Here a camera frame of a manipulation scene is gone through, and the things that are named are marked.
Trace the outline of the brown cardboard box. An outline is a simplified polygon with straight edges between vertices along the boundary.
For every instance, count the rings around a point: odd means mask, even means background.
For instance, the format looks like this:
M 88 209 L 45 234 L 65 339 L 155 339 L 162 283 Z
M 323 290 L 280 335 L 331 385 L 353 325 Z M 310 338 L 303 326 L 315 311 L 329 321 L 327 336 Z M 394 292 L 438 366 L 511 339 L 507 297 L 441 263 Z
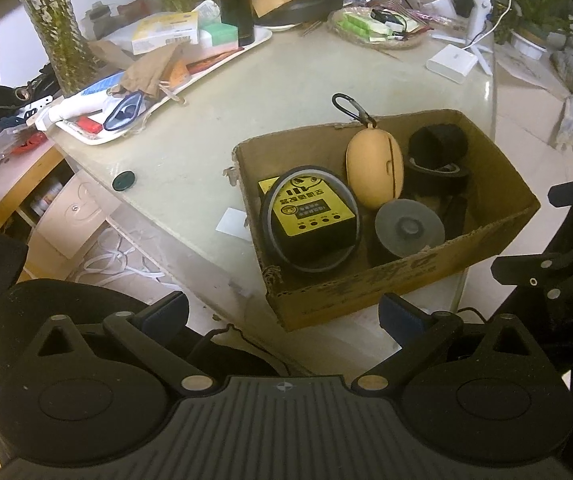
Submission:
M 282 130 L 248 139 L 232 151 L 266 299 L 288 332 L 328 323 L 376 304 L 386 292 L 412 292 L 500 254 L 539 208 L 539 201 L 509 159 L 487 134 L 459 110 L 381 116 L 379 125 L 402 148 L 422 127 L 453 124 L 468 138 L 463 166 L 469 172 L 468 201 L 461 236 L 418 255 L 372 266 L 369 252 L 375 214 L 363 209 L 363 234 L 355 252 L 337 270 L 304 274 L 288 268 L 268 247 L 260 221 L 259 181 L 302 166 L 318 166 L 344 178 L 349 140 L 360 130 L 329 124 Z

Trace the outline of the tan pig-shaped pouch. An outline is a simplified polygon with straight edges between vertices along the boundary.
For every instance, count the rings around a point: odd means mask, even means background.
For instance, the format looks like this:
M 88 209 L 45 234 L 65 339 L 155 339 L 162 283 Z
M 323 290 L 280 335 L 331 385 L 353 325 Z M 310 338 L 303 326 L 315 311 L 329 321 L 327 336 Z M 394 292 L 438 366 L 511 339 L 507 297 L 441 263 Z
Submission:
M 351 96 L 337 92 L 331 101 L 340 112 L 363 125 L 345 152 L 347 183 L 358 202 L 375 211 L 397 200 L 404 187 L 404 157 L 399 143 Z

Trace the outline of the yellow black device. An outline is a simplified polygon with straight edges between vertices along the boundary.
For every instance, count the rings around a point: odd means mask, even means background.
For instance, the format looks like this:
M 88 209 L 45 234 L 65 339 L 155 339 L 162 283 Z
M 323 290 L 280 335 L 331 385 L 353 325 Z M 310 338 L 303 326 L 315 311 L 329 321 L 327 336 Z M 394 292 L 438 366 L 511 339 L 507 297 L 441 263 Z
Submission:
M 274 258 L 302 273 L 323 273 L 355 252 L 361 237 L 357 200 L 335 174 L 303 166 L 257 186 L 260 229 Z

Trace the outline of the green round cap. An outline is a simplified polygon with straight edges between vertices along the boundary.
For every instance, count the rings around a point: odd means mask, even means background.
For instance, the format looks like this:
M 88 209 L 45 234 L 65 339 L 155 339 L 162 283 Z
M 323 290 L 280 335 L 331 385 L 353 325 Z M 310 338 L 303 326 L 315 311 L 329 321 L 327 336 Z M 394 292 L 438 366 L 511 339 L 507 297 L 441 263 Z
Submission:
M 132 188 L 136 183 L 136 174 L 134 171 L 125 170 L 120 172 L 112 180 L 112 188 L 116 192 L 125 192 Z

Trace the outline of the blue glasses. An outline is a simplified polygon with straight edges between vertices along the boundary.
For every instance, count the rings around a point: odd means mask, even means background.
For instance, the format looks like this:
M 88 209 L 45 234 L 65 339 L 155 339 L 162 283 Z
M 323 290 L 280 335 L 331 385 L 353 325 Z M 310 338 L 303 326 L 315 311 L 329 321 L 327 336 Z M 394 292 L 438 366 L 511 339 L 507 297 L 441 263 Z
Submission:
M 108 114 L 103 123 L 105 131 L 117 131 L 130 126 L 140 115 L 144 104 L 141 91 L 131 92 Z

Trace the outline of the white power bank box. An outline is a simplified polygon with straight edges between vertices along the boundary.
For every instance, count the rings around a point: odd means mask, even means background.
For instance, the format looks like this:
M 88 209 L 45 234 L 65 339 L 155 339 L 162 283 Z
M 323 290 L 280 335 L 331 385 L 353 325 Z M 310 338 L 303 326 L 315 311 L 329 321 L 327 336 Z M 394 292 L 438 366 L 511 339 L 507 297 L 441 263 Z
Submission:
M 431 73 L 442 76 L 456 84 L 462 84 L 477 65 L 477 57 L 467 50 L 447 44 L 425 63 Z

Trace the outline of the white tray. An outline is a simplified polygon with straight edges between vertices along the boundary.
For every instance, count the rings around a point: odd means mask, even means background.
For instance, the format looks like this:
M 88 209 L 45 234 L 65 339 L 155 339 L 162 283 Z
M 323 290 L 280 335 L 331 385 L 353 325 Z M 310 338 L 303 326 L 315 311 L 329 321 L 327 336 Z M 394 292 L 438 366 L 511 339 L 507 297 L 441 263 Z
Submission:
M 98 133 L 91 134 L 81 128 L 81 126 L 78 125 L 78 123 L 73 119 L 61 120 L 60 122 L 56 122 L 55 125 L 60 130 L 67 133 L 69 136 L 72 136 L 82 144 L 89 146 L 107 144 L 119 139 L 121 136 L 136 134 L 145 127 L 149 118 L 164 104 L 169 101 L 174 101 L 176 104 L 181 104 L 180 96 L 182 96 L 183 92 L 185 92 L 201 79 L 205 78 L 207 75 L 213 74 L 216 72 L 216 70 L 224 67 L 227 63 L 230 63 L 236 58 L 252 52 L 262 44 L 265 44 L 272 38 L 273 32 L 268 27 L 255 26 L 254 35 L 255 40 L 253 44 L 239 48 L 236 51 L 218 54 L 215 56 L 215 58 L 211 58 L 210 60 L 203 60 L 202 62 L 193 64 L 191 67 L 198 67 L 198 70 L 191 73 L 189 77 L 186 78 L 182 84 L 178 84 L 177 87 L 168 87 L 166 80 L 161 81 L 160 91 L 163 92 L 163 96 L 157 102 L 151 104 L 147 108 L 142 108 L 137 118 L 123 128 L 116 130 L 106 130 L 105 128 L 102 128 Z

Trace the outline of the white gimbal stand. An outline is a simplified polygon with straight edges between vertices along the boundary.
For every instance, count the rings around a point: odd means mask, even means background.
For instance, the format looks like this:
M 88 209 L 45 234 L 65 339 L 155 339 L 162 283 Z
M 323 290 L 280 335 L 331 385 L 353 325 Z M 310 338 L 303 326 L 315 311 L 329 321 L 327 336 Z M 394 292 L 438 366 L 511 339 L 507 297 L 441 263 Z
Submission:
M 477 44 L 483 40 L 486 34 L 486 22 L 493 10 L 492 0 L 472 0 L 472 10 L 469 15 L 468 29 L 465 38 L 457 39 L 448 36 L 434 35 L 434 39 L 450 41 L 455 47 L 467 50 L 477 57 L 477 64 L 487 76 L 492 76 L 491 66 L 484 58 L 483 50 L 485 47 L 479 47 Z

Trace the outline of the yellow white box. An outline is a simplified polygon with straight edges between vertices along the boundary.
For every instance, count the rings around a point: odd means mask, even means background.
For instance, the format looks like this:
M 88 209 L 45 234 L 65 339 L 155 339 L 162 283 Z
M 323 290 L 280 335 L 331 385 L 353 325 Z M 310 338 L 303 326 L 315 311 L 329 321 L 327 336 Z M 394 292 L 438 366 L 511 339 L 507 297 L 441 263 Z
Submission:
M 198 44 L 198 13 L 166 12 L 142 18 L 131 36 L 131 52 L 142 55 L 177 42 Z

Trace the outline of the green tissue box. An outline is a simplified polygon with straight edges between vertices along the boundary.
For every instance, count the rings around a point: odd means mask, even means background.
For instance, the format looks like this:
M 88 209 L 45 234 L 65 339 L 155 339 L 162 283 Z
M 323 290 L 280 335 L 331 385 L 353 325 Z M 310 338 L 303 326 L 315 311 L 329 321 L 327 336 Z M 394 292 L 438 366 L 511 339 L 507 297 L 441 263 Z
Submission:
M 224 23 L 208 24 L 198 30 L 198 41 L 203 50 L 236 50 L 239 48 L 238 29 Z

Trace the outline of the glass snack plate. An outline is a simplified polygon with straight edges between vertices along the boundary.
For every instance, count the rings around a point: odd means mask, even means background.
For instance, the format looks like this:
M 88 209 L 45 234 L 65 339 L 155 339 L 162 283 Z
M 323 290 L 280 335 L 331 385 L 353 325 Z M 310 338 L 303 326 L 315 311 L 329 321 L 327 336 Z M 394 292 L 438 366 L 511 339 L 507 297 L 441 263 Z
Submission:
M 426 21 L 400 6 L 345 6 L 331 13 L 327 23 L 342 39 L 380 51 L 418 47 L 432 31 Z

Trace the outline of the black zip case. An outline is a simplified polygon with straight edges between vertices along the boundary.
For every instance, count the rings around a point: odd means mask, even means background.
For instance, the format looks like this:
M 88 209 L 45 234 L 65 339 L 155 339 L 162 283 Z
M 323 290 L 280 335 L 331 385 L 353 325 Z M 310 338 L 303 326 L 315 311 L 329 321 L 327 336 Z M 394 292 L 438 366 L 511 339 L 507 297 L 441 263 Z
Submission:
M 325 20 L 343 6 L 343 0 L 291 0 L 265 16 L 255 16 L 256 25 L 285 26 Z

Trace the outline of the left glass vase plant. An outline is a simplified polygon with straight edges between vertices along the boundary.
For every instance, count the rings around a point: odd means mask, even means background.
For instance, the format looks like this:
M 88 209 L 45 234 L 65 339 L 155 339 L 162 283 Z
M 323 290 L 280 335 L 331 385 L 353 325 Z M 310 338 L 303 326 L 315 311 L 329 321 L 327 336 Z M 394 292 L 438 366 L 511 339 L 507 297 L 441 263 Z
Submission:
M 70 0 L 20 0 L 44 47 L 63 96 L 91 84 L 100 62 L 82 36 Z

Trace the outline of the beige drawstring bag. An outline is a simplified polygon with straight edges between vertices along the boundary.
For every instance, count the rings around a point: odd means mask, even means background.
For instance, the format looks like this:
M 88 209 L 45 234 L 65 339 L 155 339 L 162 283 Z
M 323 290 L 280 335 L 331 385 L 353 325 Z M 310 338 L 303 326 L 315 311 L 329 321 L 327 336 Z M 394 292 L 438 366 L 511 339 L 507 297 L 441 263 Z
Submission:
M 119 82 L 108 90 L 110 96 L 126 96 L 141 91 L 152 102 L 163 100 L 190 79 L 180 44 L 153 50 L 132 64 Z

